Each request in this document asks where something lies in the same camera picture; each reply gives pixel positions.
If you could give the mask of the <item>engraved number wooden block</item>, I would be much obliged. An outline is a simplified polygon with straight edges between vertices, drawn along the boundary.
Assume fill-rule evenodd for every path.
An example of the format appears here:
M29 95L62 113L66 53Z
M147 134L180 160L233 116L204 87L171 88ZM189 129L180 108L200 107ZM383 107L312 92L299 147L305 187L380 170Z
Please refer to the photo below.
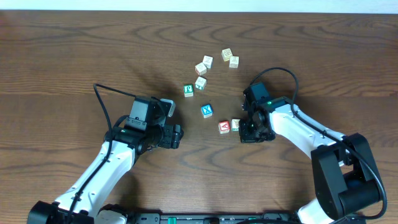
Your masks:
M232 119L231 120L231 130L232 131L239 131L239 119Z

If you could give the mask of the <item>red A wooden block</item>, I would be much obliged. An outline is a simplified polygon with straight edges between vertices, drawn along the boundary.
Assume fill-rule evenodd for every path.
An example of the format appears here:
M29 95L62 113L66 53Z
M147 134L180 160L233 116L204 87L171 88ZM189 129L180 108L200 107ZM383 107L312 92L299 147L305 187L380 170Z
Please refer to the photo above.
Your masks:
M229 121L221 121L218 123L218 131L220 134L225 134L230 132L231 127L229 125Z

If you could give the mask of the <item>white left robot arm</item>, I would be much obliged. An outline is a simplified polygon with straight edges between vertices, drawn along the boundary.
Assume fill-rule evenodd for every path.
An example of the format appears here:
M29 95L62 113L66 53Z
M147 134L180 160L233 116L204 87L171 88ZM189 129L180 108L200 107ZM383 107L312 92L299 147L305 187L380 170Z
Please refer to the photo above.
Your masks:
M151 148L176 149L183 136L179 125L148 126L145 131L114 125L99 154L81 177L53 203L37 202L27 224L129 223L129 214L118 205L104 206L120 178L140 155Z

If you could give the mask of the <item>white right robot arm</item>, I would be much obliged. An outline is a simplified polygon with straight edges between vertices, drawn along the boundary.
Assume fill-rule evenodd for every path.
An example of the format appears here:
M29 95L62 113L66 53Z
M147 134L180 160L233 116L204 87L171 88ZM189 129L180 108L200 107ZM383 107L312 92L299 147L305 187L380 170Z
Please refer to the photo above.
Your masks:
M249 118L239 123L242 143L281 135L311 159L315 199L297 210L300 223L366 222L384 216L386 190L363 135L328 129L286 97L245 94L243 110Z

